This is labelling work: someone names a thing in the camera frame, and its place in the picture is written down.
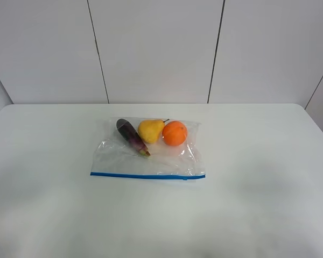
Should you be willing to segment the orange fruit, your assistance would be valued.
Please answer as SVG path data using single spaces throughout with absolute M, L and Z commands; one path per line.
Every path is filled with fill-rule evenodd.
M 187 127 L 180 121 L 172 121 L 168 123 L 162 130 L 164 142 L 172 147 L 183 144 L 187 136 Z

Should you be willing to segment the purple eggplant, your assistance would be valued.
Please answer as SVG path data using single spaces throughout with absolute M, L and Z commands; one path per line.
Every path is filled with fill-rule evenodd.
M 126 119 L 120 118 L 116 122 L 116 128 L 120 135 L 130 144 L 130 146 L 144 157 L 150 157 L 149 150 L 135 128 Z

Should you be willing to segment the yellow pear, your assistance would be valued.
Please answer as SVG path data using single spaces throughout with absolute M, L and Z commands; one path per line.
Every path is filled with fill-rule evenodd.
M 141 121 L 138 126 L 138 134 L 140 138 L 147 144 L 156 143 L 167 121 L 169 121 L 169 119 L 152 119 Z

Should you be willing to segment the clear zip bag blue seal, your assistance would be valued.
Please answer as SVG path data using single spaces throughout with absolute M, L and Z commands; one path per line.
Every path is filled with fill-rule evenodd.
M 92 176 L 138 178 L 145 180 L 198 180 L 205 178 L 205 168 L 196 148 L 199 123 L 183 121 L 188 136 L 179 146 L 167 145 L 160 136 L 154 144 L 147 144 L 150 157 L 136 152 L 120 135 L 113 117 L 101 124 L 104 139 L 93 155 Z M 143 118 L 124 117 L 138 132 Z

